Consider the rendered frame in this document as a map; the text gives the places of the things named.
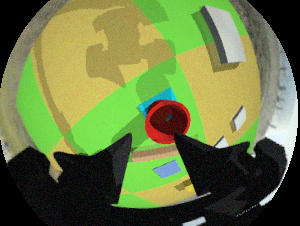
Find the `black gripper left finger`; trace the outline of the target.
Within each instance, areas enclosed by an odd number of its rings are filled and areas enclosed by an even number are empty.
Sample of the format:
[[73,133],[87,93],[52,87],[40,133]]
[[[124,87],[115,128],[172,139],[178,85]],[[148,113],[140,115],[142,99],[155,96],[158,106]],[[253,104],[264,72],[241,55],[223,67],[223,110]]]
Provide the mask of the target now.
[[110,203],[118,205],[130,151],[131,133],[127,133],[125,137],[119,138],[113,145],[98,151],[97,154],[77,155],[57,151],[53,153],[53,158],[61,166],[61,170],[92,179],[106,198],[110,199]]

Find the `tan flat bar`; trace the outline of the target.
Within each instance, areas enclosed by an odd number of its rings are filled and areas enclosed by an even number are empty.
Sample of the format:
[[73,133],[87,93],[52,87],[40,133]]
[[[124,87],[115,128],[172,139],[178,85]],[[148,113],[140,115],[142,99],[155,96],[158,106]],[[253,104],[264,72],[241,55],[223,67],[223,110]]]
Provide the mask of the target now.
[[177,145],[165,146],[165,148],[157,148],[151,150],[135,150],[131,155],[131,161],[142,162],[142,161],[155,161],[155,159],[170,158],[179,155]]

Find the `yellow flat block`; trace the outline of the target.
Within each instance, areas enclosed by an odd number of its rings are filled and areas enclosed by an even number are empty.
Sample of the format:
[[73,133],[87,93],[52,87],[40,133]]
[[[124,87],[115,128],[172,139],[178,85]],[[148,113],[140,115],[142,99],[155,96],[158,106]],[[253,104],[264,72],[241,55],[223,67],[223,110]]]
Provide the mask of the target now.
[[185,186],[185,189],[187,189],[187,191],[195,190],[194,187],[192,187],[194,185],[192,185],[191,179],[187,179],[187,181],[182,182],[182,183],[183,183],[183,186]]

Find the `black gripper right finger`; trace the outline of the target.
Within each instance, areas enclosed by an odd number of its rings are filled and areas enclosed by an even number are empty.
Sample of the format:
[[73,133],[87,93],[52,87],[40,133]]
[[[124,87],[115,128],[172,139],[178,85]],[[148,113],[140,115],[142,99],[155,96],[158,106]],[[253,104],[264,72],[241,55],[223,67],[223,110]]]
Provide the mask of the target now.
[[174,141],[198,197],[211,193],[208,187],[219,177],[227,162],[246,153],[251,145],[251,141],[243,141],[219,149],[179,132],[174,132]]

